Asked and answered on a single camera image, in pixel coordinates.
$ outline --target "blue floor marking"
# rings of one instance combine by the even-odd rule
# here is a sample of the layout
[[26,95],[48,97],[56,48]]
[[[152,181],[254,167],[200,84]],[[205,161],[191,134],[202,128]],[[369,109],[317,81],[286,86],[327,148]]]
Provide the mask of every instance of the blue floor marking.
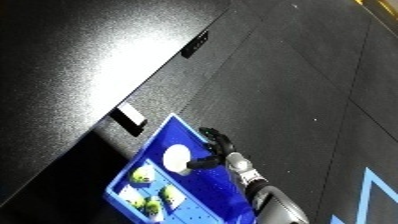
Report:
[[[383,190],[384,193],[386,193],[391,199],[395,201],[395,203],[398,203],[398,194],[390,186],[388,186],[380,177],[378,177],[372,170],[366,167],[362,183],[361,197],[359,199],[356,224],[366,223],[372,183],[374,183],[381,190]],[[344,224],[344,222],[342,222],[339,218],[333,215],[330,224]]]

